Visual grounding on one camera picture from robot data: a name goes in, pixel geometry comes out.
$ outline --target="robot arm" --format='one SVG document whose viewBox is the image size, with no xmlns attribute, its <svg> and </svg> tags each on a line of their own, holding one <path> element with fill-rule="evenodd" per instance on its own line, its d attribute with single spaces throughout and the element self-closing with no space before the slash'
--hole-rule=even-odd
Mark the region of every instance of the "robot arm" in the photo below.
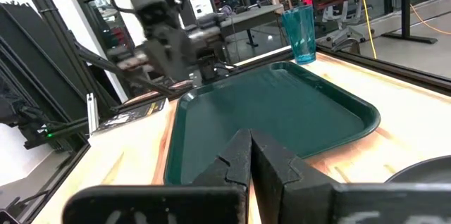
<svg viewBox="0 0 451 224">
<path fill-rule="evenodd" d="M 186 0 L 130 1 L 147 40 L 142 52 L 118 63 L 121 70 L 151 65 L 158 73 L 175 80 L 187 80 L 189 68 L 198 65 L 206 80 L 216 76 L 212 66 L 213 46 L 223 41 L 216 14 L 206 15 L 199 19 L 199 25 L 183 30 L 178 16 Z"/>
</svg>

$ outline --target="table leg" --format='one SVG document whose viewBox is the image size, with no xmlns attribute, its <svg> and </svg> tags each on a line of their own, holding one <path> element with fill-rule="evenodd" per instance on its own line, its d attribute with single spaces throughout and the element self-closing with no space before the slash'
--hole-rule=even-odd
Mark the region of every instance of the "table leg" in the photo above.
<svg viewBox="0 0 451 224">
<path fill-rule="evenodd" d="M 279 28 L 279 34 L 280 34 L 280 43 L 282 44 L 282 46 L 284 46 L 283 41 L 285 40 L 285 43 L 288 45 L 288 41 L 285 38 L 285 35 L 283 34 L 283 30 L 282 30 L 282 26 L 280 26 L 280 22 L 279 22 L 279 18 L 276 15 L 276 22 L 277 22 L 277 26 Z"/>
<path fill-rule="evenodd" d="M 246 30 L 246 32 L 247 32 L 247 38 L 249 38 L 249 41 L 246 44 L 252 46 L 252 48 L 257 47 L 258 44 L 255 44 L 254 40 L 252 39 L 251 30 Z"/>
<path fill-rule="evenodd" d="M 401 0 L 401 34 L 391 32 L 385 33 L 382 36 L 413 42 L 421 42 L 424 44 L 435 44 L 437 42 L 436 38 L 410 35 L 410 0 Z"/>
<path fill-rule="evenodd" d="M 226 62 L 226 63 L 230 63 L 230 57 L 226 56 L 224 54 L 224 50 L 223 50 L 223 46 L 222 45 L 216 45 L 214 47 L 214 53 L 216 54 L 216 56 L 219 58 L 220 61 Z"/>
</svg>

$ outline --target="sticker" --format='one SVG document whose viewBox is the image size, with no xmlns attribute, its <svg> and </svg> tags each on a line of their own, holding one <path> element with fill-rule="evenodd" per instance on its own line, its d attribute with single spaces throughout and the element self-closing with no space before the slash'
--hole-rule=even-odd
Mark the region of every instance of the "sticker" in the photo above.
<svg viewBox="0 0 451 224">
<path fill-rule="evenodd" d="M 126 123 L 135 121 L 137 119 L 149 116 L 153 113 L 161 111 L 164 108 L 164 104 L 166 103 L 166 99 L 156 101 L 151 104 L 147 104 L 141 107 L 134 108 L 131 111 L 127 111 L 121 114 L 118 114 L 107 121 L 103 122 L 95 132 L 99 132 L 102 130 L 107 130 L 111 128 L 118 127 L 119 125 L 124 125 Z"/>
</svg>

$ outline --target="metal bracket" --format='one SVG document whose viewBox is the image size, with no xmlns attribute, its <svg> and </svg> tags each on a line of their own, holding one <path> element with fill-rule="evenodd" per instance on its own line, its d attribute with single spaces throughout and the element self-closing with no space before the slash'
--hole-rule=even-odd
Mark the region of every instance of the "metal bracket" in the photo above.
<svg viewBox="0 0 451 224">
<path fill-rule="evenodd" d="M 89 135 L 92 135 L 99 127 L 99 111 L 97 110 L 97 100 L 93 93 L 86 95 L 86 103 Z"/>
<path fill-rule="evenodd" d="M 11 214 L 5 209 L 0 210 L 0 223 L 20 224 Z"/>
</svg>

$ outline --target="wooden table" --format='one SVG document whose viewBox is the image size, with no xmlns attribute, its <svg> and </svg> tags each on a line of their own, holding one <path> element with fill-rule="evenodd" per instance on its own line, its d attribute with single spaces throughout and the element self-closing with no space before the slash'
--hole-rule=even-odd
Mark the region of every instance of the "wooden table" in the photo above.
<svg viewBox="0 0 451 224">
<path fill-rule="evenodd" d="M 326 175 L 338 182 L 384 182 L 414 163 L 451 154 L 451 97 L 323 54 L 304 67 L 369 101 L 381 113 L 375 132 L 306 160 Z M 95 144 L 33 223 L 61 223 L 67 200 L 86 187 L 162 184 L 176 104 L 172 101 L 166 112 L 89 139 Z M 260 223 L 253 188 L 249 223 Z"/>
</svg>

